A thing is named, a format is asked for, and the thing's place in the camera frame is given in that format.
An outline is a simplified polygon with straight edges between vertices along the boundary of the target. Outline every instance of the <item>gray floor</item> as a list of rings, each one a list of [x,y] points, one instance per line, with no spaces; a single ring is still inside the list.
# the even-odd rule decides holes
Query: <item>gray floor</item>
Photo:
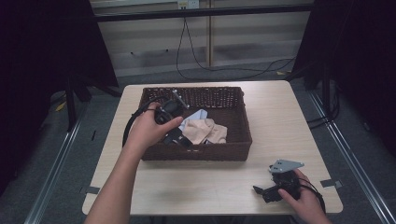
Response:
[[[286,62],[273,64],[274,68]],[[264,69],[268,63],[241,64],[238,67]],[[283,71],[290,70],[289,64]],[[222,71],[210,73],[202,69],[183,71],[186,77],[204,77],[213,80],[251,76],[245,71]],[[243,80],[273,80],[282,76],[275,72],[262,74]],[[162,74],[120,77],[122,91],[126,85],[144,83],[193,82],[185,79],[177,72]],[[317,109],[312,104],[309,93],[304,89],[302,79],[291,83],[296,98],[307,120],[318,118]],[[81,206],[85,195],[80,193],[82,187],[89,186],[95,166],[98,162],[108,129],[117,109],[119,98],[111,97],[99,90],[91,89],[92,100],[85,116],[81,117],[81,125],[73,146],[65,160],[61,175],[48,201],[41,223],[81,223],[84,215]],[[380,139],[373,132],[368,132],[362,125],[364,119],[341,94],[340,115],[336,123],[345,135],[351,150],[357,156],[364,170],[373,180],[379,192],[385,198],[391,211],[396,210],[396,196],[393,193],[396,182],[393,171],[396,159],[383,147]],[[59,148],[66,135],[66,110],[55,112],[54,105],[43,124],[40,139],[31,159],[22,167],[20,176],[12,181],[4,195],[0,198],[0,223],[22,223],[38,195],[47,174],[50,171]],[[338,189],[344,210],[340,214],[329,215],[334,223],[381,223],[377,213],[362,191],[355,176],[352,174],[338,146],[325,125],[312,130],[318,149],[333,179],[341,180],[343,187]],[[273,217],[255,217],[251,223],[275,223],[266,220]],[[148,217],[132,217],[132,223],[150,223]],[[166,223],[213,223],[212,217],[168,217]]]

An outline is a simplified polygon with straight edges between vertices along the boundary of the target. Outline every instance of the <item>beige fabric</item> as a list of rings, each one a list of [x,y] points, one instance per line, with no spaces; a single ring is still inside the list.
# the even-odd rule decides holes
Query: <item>beige fabric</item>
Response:
[[[226,143],[227,128],[218,124],[215,124],[212,132],[207,136],[209,143]]]
[[[210,143],[225,143],[227,128],[215,124],[213,119],[188,119],[183,135],[195,145],[202,144],[206,139]]]

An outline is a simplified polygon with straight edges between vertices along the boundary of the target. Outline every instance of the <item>metal rail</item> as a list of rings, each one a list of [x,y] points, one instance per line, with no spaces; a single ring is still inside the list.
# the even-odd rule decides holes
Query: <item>metal rail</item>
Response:
[[[56,157],[55,162],[53,163],[49,171],[46,182],[44,182],[44,185],[41,188],[37,198],[35,199],[35,203],[33,204],[28,214],[28,217],[25,219],[25,224],[40,223],[41,218],[43,217],[44,212],[47,208],[48,202],[50,201],[52,192],[55,189],[55,185],[58,181],[59,175],[61,174],[62,168],[64,167],[64,162],[78,133],[81,120],[84,118],[85,112],[87,111],[87,107],[88,103],[85,103],[82,106],[75,126],[73,127],[71,132],[67,133],[66,138],[64,139],[64,143],[59,150],[58,156]]]
[[[171,19],[206,16],[230,16],[264,13],[282,12],[303,12],[313,9],[329,9],[329,7],[340,7],[339,4],[329,3],[325,5],[300,4],[300,5],[280,5],[266,7],[219,7],[219,8],[198,8],[186,10],[165,10],[135,13],[108,13],[97,14],[92,17],[60,18],[61,22],[106,22],[106,21],[139,21],[153,19]]]
[[[326,113],[324,111],[320,98],[313,91],[310,92],[310,96],[319,114],[322,117],[324,117]],[[358,159],[355,157],[355,154],[351,150],[349,144],[347,143],[347,140],[344,138],[344,136],[342,135],[341,131],[338,129],[335,122],[330,121],[326,125],[330,134],[332,135],[332,138],[334,139],[335,143],[340,149],[341,154],[344,156],[344,159],[346,160],[346,163],[348,164],[350,170],[352,171],[355,178],[358,180],[361,189],[366,194],[367,199],[369,200],[374,210],[378,214],[378,217],[381,219],[381,222],[384,224],[396,223],[396,219],[391,213],[386,201],[384,200],[378,189],[375,187],[370,177],[361,167],[361,164],[359,163]]]

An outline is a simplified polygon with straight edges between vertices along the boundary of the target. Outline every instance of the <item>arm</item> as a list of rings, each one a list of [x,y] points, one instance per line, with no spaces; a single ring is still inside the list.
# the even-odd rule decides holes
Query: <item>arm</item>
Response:
[[[309,181],[308,177],[304,175],[300,170],[294,170],[299,178]],[[300,184],[307,185],[303,180],[300,180]],[[308,189],[300,188],[300,199],[294,200],[285,190],[280,189],[280,196],[294,209],[297,215],[302,218],[308,224],[331,224],[330,220],[327,219],[326,214],[320,207],[317,196]]]
[[[135,120],[113,171],[93,203],[85,223],[129,222],[134,178],[140,158],[148,147],[160,141],[183,120],[178,117],[164,125],[157,124],[152,110],[157,106],[157,103],[151,104],[148,111]]]

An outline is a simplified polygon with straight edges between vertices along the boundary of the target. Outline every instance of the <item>wall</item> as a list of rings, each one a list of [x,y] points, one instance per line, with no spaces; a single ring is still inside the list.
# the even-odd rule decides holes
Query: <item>wall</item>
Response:
[[[201,0],[204,7],[254,7],[312,3],[312,0]],[[177,9],[171,0],[91,0],[95,14]],[[203,66],[269,62],[297,54],[309,12],[187,18],[196,58]],[[116,75],[176,70],[183,19],[114,21],[99,24]],[[181,69],[198,67],[184,34]]]

